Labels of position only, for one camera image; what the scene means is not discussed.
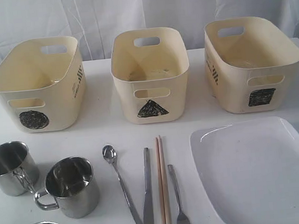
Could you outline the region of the long steel spoon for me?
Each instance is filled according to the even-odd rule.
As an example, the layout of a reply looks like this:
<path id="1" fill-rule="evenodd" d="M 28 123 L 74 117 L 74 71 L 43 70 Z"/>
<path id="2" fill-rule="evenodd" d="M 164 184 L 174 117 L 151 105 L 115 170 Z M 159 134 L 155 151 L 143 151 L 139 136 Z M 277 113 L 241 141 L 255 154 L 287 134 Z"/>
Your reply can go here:
<path id="1" fill-rule="evenodd" d="M 134 220 L 134 222 L 136 224 L 143 224 L 143 222 L 141 221 L 141 217 L 139 216 L 136 207 L 134 205 L 134 202 L 130 196 L 129 190 L 127 189 L 127 186 L 125 185 L 125 182 L 122 178 L 122 176 L 119 173 L 119 169 L 118 169 L 118 163 L 117 163 L 117 152 L 115 150 L 115 148 L 112 145 L 105 145 L 102 149 L 102 155 L 103 158 L 105 159 L 105 161 L 108 164 L 111 164 L 112 167 L 114 168 L 117 176 L 118 176 L 118 180 L 119 183 L 121 185 L 122 191 L 123 191 L 123 195 L 125 197 L 125 200 L 127 202 L 127 205 L 129 207 L 129 211 L 132 215 L 132 218 Z"/>

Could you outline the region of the steel table knife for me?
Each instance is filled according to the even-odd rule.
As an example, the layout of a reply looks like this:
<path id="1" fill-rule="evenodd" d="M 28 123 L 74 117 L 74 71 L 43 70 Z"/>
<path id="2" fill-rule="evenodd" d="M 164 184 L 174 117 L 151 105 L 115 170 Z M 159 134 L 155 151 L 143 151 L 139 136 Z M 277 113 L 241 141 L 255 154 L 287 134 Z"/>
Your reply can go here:
<path id="1" fill-rule="evenodd" d="M 153 216 L 153 199 L 151 188 L 151 167 L 150 167 L 150 153 L 146 147 L 143 150 L 144 156 L 144 207 L 143 207 L 143 222 L 144 224 L 155 224 Z"/>

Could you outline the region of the steel mug with handle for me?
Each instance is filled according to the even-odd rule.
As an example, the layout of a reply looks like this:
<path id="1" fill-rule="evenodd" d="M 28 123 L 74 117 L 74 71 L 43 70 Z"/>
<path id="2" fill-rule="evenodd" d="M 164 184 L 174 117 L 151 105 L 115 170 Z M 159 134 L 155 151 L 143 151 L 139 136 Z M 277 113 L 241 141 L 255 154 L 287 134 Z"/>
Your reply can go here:
<path id="1" fill-rule="evenodd" d="M 82 157 L 64 158 L 46 175 L 45 185 L 34 195 L 41 210 L 61 209 L 69 218 L 90 214 L 100 200 L 92 164 Z"/>

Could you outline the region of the cream bin with triangle mark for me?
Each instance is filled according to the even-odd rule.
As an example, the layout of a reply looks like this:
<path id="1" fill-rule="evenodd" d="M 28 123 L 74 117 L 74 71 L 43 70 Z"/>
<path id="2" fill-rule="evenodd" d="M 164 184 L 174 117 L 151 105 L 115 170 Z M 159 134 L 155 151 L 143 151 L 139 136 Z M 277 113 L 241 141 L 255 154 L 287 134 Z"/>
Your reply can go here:
<path id="1" fill-rule="evenodd" d="M 176 29 L 139 29 L 114 39 L 111 75 L 131 123 L 178 119 L 185 108 L 188 73 L 186 47 Z"/>

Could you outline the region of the white backdrop curtain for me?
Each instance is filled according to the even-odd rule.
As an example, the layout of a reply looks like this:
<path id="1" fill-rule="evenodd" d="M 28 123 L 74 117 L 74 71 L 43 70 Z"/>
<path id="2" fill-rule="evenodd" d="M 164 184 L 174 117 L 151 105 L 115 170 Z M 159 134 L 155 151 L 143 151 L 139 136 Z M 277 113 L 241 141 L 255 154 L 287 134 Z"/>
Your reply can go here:
<path id="1" fill-rule="evenodd" d="M 239 16 L 299 38 L 299 0 L 0 0 L 0 62 L 19 42 L 63 35 L 78 40 L 84 60 L 108 59 L 118 34 L 162 26 L 202 48 L 207 23 Z"/>

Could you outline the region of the cream bin with square mark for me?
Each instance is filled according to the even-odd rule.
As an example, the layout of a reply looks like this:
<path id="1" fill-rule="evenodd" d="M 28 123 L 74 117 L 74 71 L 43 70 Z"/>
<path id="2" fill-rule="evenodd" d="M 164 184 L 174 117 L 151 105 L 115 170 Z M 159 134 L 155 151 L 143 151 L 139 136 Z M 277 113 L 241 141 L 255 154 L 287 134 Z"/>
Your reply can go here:
<path id="1" fill-rule="evenodd" d="M 275 110 L 299 68 L 299 48 L 260 17 L 205 26 L 205 71 L 220 106 L 230 113 Z"/>

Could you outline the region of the cream bin with circle mark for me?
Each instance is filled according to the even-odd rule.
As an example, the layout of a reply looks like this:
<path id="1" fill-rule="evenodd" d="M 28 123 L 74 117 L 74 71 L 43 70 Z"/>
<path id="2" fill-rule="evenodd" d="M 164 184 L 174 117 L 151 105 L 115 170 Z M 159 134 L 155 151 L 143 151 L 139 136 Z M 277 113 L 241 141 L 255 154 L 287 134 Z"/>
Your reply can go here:
<path id="1" fill-rule="evenodd" d="M 0 103 L 23 132 L 52 132 L 78 117 L 86 76 L 78 41 L 36 38 L 15 46 L 0 63 Z"/>

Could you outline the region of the steel fork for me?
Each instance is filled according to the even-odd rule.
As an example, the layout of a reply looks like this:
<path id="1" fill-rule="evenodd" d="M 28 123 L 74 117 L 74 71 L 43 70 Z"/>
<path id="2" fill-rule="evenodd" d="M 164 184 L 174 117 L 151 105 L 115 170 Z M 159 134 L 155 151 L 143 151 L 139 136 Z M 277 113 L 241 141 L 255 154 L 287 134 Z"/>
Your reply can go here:
<path id="1" fill-rule="evenodd" d="M 177 200 L 177 204 L 178 204 L 178 216 L 177 216 L 177 224 L 191 224 L 189 218 L 187 217 L 186 214 L 184 214 L 183 209 L 182 209 L 182 204 L 181 204 L 181 198 L 180 198 L 180 190 L 178 187 L 178 182 L 177 182 L 177 177 L 176 177 L 176 173 L 175 173 L 175 169 L 173 167 L 172 164 L 168 164 L 167 165 L 168 168 L 168 172 L 171 178 L 171 182 L 173 184 L 173 188 L 175 191 L 175 195 L 176 195 L 176 200 Z"/>

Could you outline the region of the white square plate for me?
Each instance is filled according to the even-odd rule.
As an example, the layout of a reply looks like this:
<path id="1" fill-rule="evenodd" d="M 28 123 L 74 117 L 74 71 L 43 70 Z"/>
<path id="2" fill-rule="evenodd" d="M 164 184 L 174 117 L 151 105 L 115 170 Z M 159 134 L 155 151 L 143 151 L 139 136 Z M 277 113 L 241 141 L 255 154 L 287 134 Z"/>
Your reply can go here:
<path id="1" fill-rule="evenodd" d="M 299 224 L 299 133 L 284 118 L 196 130 L 189 143 L 225 224 Z"/>

